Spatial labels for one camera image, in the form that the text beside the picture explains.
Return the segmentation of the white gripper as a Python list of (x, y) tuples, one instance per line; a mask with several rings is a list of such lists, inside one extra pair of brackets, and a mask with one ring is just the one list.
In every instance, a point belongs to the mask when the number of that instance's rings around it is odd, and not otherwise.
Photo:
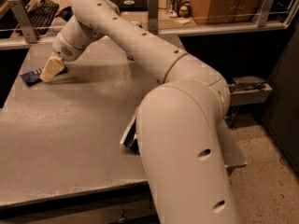
[(66, 41), (62, 33), (57, 34), (53, 41), (53, 51), (58, 57), (50, 57), (42, 69), (39, 78), (44, 82), (53, 80), (56, 75), (64, 70), (63, 60), (73, 62), (82, 54), (80, 49), (74, 48)]

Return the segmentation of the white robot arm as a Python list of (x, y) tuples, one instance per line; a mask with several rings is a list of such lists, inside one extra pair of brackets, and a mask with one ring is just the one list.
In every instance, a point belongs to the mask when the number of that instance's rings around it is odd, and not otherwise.
[(160, 86), (138, 106), (136, 138), (161, 224), (241, 224), (218, 129), (230, 104), (223, 76), (187, 51), (123, 19), (108, 0), (72, 0), (41, 79), (52, 80), (108, 36)]

